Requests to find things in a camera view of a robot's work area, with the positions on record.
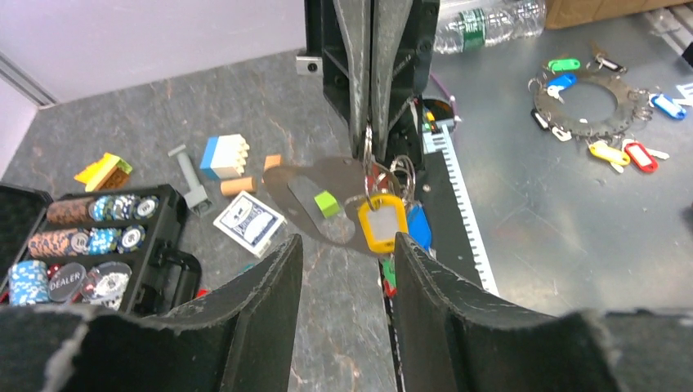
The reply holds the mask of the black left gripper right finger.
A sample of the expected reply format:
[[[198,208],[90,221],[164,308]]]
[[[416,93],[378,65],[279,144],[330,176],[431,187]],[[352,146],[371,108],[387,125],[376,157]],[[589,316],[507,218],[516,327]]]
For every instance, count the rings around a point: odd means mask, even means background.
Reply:
[[[689,391],[690,310],[558,317],[495,296],[396,236],[396,322],[408,391]]]

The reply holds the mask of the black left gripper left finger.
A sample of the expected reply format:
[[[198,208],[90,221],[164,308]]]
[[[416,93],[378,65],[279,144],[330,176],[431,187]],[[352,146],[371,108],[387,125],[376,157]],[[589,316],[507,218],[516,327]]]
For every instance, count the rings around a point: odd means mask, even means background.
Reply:
[[[294,234],[227,284],[138,318],[95,305],[4,306],[4,391],[285,391],[302,289]]]

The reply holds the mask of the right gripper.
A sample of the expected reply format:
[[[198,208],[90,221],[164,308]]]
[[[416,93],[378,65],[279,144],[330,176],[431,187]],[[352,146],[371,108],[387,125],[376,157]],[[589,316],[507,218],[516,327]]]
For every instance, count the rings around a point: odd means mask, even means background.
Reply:
[[[424,0],[305,1],[306,50],[297,71],[322,77],[325,99],[345,121],[351,152],[388,166],[423,158],[423,91],[440,4]]]

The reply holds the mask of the green key tag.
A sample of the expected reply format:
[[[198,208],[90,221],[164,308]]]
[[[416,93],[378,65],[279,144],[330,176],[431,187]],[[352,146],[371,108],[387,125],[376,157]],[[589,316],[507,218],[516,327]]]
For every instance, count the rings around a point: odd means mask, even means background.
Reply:
[[[396,272],[394,262],[391,258],[382,260],[382,272],[387,285],[391,289],[396,289]]]

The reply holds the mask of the blue key tag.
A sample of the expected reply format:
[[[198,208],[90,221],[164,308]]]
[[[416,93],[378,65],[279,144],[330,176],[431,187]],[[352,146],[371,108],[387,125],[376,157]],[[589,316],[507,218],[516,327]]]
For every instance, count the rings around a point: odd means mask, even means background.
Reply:
[[[429,251],[432,242],[431,228],[424,208],[421,204],[414,204],[407,212],[407,224],[409,236],[423,248]]]

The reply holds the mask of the yellow key tag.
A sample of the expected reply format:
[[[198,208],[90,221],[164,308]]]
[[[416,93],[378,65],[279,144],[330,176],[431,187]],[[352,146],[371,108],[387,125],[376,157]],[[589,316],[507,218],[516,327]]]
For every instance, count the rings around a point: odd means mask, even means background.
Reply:
[[[403,199],[394,194],[375,194],[357,209],[368,249],[377,254],[392,253],[398,233],[409,226]]]

